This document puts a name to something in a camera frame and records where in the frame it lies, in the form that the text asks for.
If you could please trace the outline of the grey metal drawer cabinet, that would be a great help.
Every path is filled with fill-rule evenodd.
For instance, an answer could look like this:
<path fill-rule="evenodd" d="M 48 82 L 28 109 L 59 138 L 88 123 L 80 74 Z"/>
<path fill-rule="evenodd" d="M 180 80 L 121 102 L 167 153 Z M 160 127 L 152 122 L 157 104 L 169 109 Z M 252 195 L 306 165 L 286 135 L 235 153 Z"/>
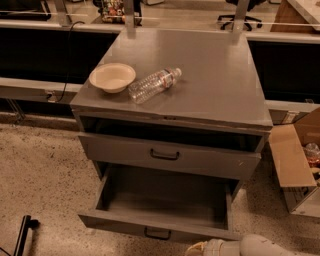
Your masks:
<path fill-rule="evenodd" d="M 81 132 L 261 154 L 272 120 L 245 36 L 121 32 L 101 61 L 128 64 L 139 79 L 166 67 L 182 76 L 143 104 L 85 84 L 71 102 Z"/>

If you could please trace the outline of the black office chair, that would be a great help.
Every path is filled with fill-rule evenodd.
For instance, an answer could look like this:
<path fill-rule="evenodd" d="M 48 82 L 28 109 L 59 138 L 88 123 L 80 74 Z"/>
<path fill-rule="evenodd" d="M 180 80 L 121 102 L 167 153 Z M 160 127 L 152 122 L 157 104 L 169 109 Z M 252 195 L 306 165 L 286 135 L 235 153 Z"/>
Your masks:
<path fill-rule="evenodd" d="M 217 21 L 220 23 L 220 29 L 225 30 L 226 27 L 231 24 L 232 26 L 238 25 L 242 22 L 248 31 L 252 30 L 252 22 L 256 23 L 257 28 L 263 26 L 262 20 L 247 16 L 246 13 L 250 12 L 254 7 L 261 5 L 266 0 L 225 0 L 228 4 L 239 6 L 234 14 L 219 15 Z"/>

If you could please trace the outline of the plastic bottle in box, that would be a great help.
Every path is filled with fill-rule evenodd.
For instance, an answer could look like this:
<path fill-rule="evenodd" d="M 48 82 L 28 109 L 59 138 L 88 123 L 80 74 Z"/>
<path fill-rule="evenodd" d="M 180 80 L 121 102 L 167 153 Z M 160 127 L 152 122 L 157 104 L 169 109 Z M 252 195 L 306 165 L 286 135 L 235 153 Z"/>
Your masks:
<path fill-rule="evenodd" d="M 311 167 L 320 165 L 320 148 L 316 143 L 308 143 L 303 147 L 307 161 Z"/>

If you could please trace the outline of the colourful objects shelf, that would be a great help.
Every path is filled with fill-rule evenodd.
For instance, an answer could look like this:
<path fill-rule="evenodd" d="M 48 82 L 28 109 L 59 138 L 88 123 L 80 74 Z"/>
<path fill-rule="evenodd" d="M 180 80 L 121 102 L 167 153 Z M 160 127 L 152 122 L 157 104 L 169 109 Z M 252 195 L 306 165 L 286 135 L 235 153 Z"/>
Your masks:
<path fill-rule="evenodd" d="M 124 24 L 125 8 L 124 0 L 97 0 L 95 5 L 104 23 Z M 141 24 L 142 12 L 140 0 L 133 0 L 134 21 L 137 26 Z"/>

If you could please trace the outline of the black stand bottom left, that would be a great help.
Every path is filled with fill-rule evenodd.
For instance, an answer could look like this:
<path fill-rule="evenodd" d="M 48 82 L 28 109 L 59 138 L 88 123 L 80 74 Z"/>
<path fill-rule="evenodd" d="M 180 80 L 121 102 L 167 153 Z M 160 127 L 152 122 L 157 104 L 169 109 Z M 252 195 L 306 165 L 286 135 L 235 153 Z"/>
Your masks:
<path fill-rule="evenodd" d="M 30 215 L 25 215 L 22 218 L 15 250 L 13 253 L 13 256 L 22 256 L 24 251 L 24 246 L 26 243 L 28 231 L 30 229 L 34 230 L 38 228 L 40 225 L 40 222 L 37 219 L 33 219 Z"/>

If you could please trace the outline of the grey drawer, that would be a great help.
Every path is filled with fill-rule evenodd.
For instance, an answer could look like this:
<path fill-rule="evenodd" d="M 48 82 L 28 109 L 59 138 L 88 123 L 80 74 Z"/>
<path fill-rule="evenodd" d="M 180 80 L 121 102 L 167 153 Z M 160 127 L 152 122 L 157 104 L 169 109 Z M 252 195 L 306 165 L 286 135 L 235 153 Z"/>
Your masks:
<path fill-rule="evenodd" d="M 112 164 L 79 214 L 86 227 L 171 242 L 236 241 L 225 179 Z"/>
<path fill-rule="evenodd" d="M 97 162 L 117 163 L 227 179 L 249 179 L 261 155 L 236 150 L 79 133 L 86 156 Z"/>

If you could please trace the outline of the cream plastic bowl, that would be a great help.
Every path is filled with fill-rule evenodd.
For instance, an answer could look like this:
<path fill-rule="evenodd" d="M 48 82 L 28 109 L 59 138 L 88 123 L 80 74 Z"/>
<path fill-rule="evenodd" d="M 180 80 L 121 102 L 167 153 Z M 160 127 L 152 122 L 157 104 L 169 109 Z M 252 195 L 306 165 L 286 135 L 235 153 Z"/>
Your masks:
<path fill-rule="evenodd" d="M 122 63 L 100 65 L 89 75 L 90 83 L 107 93 L 123 91 L 135 78 L 135 70 L 131 66 Z"/>

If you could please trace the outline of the cardboard box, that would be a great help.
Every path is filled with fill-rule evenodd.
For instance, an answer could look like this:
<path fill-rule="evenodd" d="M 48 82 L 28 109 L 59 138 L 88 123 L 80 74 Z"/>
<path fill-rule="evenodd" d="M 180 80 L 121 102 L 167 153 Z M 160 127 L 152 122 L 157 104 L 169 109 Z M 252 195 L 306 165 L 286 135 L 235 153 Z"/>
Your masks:
<path fill-rule="evenodd" d="M 275 125 L 269 136 L 275 170 L 291 214 L 320 217 L 320 187 L 304 153 L 320 144 L 320 108 L 293 124 Z"/>

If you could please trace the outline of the clear plastic water bottle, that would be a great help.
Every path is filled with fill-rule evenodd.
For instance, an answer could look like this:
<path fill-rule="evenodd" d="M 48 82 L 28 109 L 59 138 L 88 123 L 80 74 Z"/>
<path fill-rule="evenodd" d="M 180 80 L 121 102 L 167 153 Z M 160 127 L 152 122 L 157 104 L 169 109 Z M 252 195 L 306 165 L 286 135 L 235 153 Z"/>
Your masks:
<path fill-rule="evenodd" d="M 162 69 L 132 83 L 128 87 L 129 96 L 134 103 L 142 104 L 157 94 L 170 89 L 181 76 L 180 68 Z"/>

